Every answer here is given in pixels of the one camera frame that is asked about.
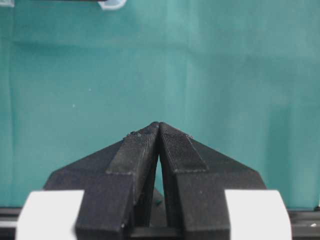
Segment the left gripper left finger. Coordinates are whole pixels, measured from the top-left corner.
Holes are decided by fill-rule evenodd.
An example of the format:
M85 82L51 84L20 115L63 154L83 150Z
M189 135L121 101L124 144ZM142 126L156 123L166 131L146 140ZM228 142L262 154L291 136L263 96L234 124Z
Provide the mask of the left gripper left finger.
M123 233L150 224L159 122L53 171L44 190L84 190L77 233Z

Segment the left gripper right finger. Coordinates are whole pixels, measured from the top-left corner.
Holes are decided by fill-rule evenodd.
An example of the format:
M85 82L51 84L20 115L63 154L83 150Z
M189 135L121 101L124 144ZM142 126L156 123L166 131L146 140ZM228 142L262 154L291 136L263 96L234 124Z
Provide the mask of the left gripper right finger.
M225 190L265 190L260 174L165 122L158 133L168 225L184 233L229 233Z

